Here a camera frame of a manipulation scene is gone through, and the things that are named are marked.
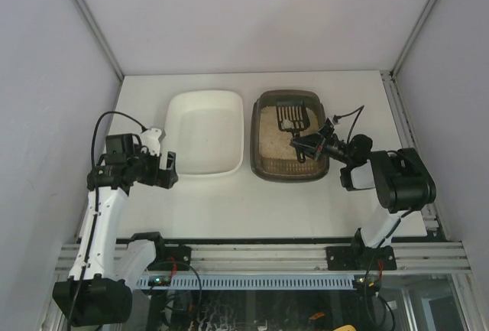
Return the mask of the grey-green litter clump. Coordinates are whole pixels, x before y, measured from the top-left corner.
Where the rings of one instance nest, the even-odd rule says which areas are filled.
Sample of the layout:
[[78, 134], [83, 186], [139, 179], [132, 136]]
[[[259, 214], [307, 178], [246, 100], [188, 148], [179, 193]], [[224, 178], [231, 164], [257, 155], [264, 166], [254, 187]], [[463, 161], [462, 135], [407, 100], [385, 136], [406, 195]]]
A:
[[281, 128], [282, 129], [291, 129], [294, 127], [294, 124], [288, 120], [288, 119], [284, 119], [282, 122], [281, 122]]

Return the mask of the black slotted litter scoop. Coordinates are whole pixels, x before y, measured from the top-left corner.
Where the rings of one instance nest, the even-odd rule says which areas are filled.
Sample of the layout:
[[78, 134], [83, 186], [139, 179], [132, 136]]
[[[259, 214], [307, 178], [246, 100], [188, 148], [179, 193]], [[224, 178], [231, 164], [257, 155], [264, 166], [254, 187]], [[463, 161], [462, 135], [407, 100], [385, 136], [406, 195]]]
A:
[[[310, 127], [309, 115], [304, 102], [277, 102], [276, 104], [277, 125], [281, 132], [288, 132], [293, 136], [300, 135]], [[281, 122], [290, 120], [294, 127], [282, 129]]]

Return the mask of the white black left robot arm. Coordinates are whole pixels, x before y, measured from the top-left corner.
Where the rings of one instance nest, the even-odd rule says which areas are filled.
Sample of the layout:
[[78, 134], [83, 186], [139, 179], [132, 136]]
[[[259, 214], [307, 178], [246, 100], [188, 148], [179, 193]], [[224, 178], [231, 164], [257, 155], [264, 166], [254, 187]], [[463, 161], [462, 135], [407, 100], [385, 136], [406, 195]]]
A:
[[163, 239], [159, 232], [137, 233], [116, 262], [118, 227], [135, 183], [170, 189], [178, 181], [175, 153], [161, 154], [163, 139], [158, 128], [106, 137], [105, 151], [87, 177], [85, 226], [76, 259], [67, 279], [53, 286], [52, 297], [66, 317], [67, 329], [129, 319], [133, 290], [157, 259]]

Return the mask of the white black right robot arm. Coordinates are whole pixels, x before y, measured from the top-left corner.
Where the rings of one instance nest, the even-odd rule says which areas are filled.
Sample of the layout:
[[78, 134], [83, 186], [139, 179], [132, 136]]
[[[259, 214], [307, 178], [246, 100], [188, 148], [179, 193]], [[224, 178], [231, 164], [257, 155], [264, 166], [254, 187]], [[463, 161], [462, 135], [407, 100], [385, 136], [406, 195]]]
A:
[[389, 246], [404, 218], [436, 198], [435, 182], [414, 148], [374, 151], [367, 135], [342, 141], [332, 125], [310, 135], [294, 136], [290, 145], [314, 161], [326, 156], [343, 163], [340, 183], [347, 191], [375, 191], [377, 208], [352, 242], [361, 250]]

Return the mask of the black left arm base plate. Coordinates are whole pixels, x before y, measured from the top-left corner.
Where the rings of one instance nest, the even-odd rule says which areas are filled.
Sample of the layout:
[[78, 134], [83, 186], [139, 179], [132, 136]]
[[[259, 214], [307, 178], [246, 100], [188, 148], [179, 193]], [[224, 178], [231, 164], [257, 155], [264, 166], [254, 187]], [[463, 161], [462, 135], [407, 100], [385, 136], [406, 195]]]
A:
[[130, 266], [149, 271], [188, 271], [192, 249], [186, 245], [157, 247], [154, 242], [132, 242], [127, 248]]

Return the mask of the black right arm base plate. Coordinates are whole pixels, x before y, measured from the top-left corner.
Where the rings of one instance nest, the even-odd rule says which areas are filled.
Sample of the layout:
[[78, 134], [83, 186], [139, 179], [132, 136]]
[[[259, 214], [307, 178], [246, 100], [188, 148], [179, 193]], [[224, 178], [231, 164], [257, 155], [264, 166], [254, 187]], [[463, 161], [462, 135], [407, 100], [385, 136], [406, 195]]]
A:
[[325, 248], [327, 266], [330, 271], [397, 270], [397, 263], [390, 246], [383, 248], [353, 249], [350, 245]]

